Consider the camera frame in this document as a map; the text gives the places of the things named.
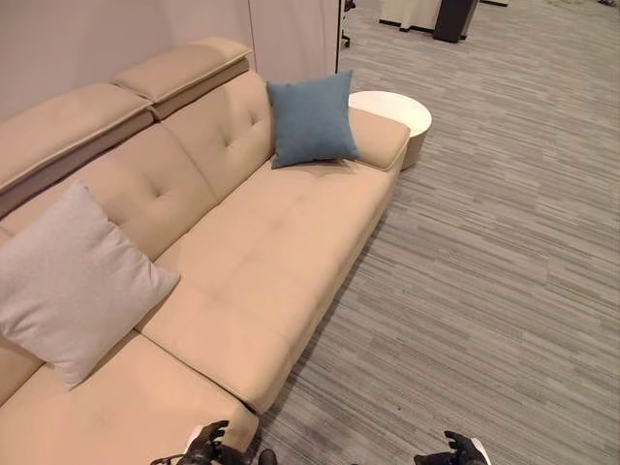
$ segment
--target chair leg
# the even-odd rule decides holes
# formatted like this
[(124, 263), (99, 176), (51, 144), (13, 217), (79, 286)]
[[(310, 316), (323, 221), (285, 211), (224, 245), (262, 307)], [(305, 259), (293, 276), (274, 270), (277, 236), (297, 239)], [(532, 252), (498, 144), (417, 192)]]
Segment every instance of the chair leg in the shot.
[(351, 38), (347, 36), (344, 31), (342, 32), (342, 40), (345, 41), (345, 47), (349, 48), (351, 46)]

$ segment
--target sofa backrest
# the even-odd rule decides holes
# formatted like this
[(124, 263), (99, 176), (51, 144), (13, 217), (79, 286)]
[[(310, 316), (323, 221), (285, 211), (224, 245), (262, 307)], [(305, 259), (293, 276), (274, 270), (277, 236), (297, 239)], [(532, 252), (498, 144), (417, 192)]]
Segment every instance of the sofa backrest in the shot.
[[(155, 260), (264, 163), (270, 112), (249, 50), (222, 39), (179, 50), (118, 85), (77, 89), (0, 122), (0, 246), (79, 179)], [(128, 82), (143, 88), (119, 86)], [(41, 364), (0, 336), (0, 405)]]
[(0, 218), (153, 122), (150, 103), (98, 82), (0, 123)]
[(265, 83), (247, 71), (250, 51), (209, 38), (154, 56), (113, 80), (151, 100), (218, 202), (273, 153)]

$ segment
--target sofa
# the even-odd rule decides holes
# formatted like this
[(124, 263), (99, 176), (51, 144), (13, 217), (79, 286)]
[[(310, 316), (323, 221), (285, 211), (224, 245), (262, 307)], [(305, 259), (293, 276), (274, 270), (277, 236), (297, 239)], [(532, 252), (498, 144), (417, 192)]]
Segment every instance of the sofa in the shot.
[(178, 46), (0, 123), (0, 247), (80, 180), (181, 275), (72, 389), (0, 336), (0, 463), (148, 464), (219, 419), (225, 444), (250, 445), (384, 213), (409, 136), (350, 108), (359, 160), (273, 170), (250, 52)]

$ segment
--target floor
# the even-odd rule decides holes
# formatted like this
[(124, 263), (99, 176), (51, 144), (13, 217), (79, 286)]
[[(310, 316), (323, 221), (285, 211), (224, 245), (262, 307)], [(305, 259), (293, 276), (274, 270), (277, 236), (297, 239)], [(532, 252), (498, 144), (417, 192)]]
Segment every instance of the floor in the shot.
[(453, 429), (493, 465), (618, 464), (619, 9), (479, 5), (451, 45), (357, 6), (341, 69), (423, 102), (432, 132), (261, 448), (405, 465)]

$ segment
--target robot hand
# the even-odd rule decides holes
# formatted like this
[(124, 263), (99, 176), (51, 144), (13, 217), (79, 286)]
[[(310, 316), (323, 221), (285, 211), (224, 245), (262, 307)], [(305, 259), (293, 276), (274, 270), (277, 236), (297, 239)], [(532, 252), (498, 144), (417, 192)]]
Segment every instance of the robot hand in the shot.
[(470, 439), (452, 431), (444, 431), (444, 434), (450, 440), (448, 445), (454, 451), (416, 455), (416, 465), (491, 465), (491, 460), (478, 439)]
[(190, 444), (184, 454), (160, 458), (151, 462), (151, 465), (210, 465), (212, 460), (222, 465), (245, 465), (241, 452), (218, 441), (224, 436), (224, 428), (228, 425), (223, 420), (203, 428), (198, 427), (190, 436)]

